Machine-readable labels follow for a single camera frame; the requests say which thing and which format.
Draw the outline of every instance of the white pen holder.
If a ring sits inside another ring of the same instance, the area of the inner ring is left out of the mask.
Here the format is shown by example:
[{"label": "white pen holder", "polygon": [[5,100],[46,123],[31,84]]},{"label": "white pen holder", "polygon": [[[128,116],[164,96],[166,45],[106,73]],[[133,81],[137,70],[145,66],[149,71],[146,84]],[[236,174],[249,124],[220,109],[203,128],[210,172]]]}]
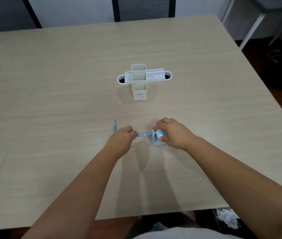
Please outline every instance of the white pen holder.
[{"label": "white pen holder", "polygon": [[135,101],[146,99],[146,65],[131,65],[132,91]]}]

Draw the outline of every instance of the table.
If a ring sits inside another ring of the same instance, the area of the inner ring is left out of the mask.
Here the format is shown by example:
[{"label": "table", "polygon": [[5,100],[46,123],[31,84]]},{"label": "table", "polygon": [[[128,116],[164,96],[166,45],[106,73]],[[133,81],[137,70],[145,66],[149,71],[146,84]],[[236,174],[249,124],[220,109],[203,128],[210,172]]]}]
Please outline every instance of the table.
[{"label": "table", "polygon": [[[173,78],[134,101],[116,79],[143,63]],[[164,116],[282,185],[282,109],[215,16],[0,33],[0,229],[31,226],[114,119],[145,133]],[[223,206],[185,152],[140,137],[96,219]]]},{"label": "table", "polygon": [[[240,46],[239,46],[240,50],[242,50],[244,48],[244,46],[246,45],[248,40],[251,38],[253,33],[256,31],[257,27],[262,22],[262,20],[264,19],[265,15],[267,13],[282,12],[282,0],[251,0],[251,1],[255,4],[256,7],[259,8],[259,10],[261,12],[260,12],[258,18],[256,19],[256,21],[254,22],[253,26],[250,28],[246,37],[244,38],[244,40],[240,44]],[[229,6],[227,7],[225,15],[222,19],[223,24],[225,23],[228,15],[229,15],[232,7],[233,7],[234,2],[235,2],[235,0],[231,0],[231,2],[229,3]],[[271,45],[281,34],[282,34],[282,30],[279,29],[277,34],[274,36],[274,38],[270,41],[270,43],[268,45]]]}]

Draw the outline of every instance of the wall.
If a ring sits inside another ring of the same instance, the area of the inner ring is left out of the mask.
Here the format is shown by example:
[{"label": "wall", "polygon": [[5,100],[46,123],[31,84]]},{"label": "wall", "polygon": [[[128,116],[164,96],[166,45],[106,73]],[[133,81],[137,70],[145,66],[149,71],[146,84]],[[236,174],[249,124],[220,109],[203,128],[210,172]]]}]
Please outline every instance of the wall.
[{"label": "wall", "polygon": [[0,32],[36,28],[22,0],[0,0]]},{"label": "wall", "polygon": [[43,28],[114,22],[112,0],[29,0]]},{"label": "wall", "polygon": [[[214,14],[222,20],[230,1],[176,0],[175,17]],[[259,14],[259,9],[250,0],[236,0],[224,26],[234,40],[242,40]],[[274,36],[281,26],[281,12],[267,14],[253,34],[252,39]]]}]

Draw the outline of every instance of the light blue pencil sharpener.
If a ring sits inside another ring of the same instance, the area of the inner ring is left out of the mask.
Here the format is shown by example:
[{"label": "light blue pencil sharpener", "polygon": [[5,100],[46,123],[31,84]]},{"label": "light blue pencil sharpener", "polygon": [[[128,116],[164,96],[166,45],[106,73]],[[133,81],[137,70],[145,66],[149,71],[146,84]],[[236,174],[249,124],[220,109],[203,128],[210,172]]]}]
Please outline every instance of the light blue pencil sharpener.
[{"label": "light blue pencil sharpener", "polygon": [[151,136],[151,142],[153,145],[162,145],[165,144],[165,142],[160,142],[159,139],[162,136],[167,136],[167,132],[163,129],[152,129],[152,136]]}]

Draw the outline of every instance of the dark wooden floor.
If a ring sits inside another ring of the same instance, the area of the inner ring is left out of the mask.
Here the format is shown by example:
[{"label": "dark wooden floor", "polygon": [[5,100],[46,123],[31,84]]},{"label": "dark wooden floor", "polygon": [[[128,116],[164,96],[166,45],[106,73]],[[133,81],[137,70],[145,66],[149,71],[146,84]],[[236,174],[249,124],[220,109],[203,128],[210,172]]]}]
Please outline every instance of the dark wooden floor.
[{"label": "dark wooden floor", "polygon": [[[267,52],[282,47],[282,42],[279,41],[276,42],[274,46],[268,47],[267,44],[269,41],[270,38],[250,40],[243,49],[244,55],[260,76],[275,67],[275,63],[268,59]],[[282,90],[277,88],[269,88],[269,90],[282,108]],[[138,217],[126,217],[95,221],[90,231],[89,238],[121,239],[137,220],[139,220]],[[0,230],[0,238],[19,239],[27,230],[28,228]]]}]

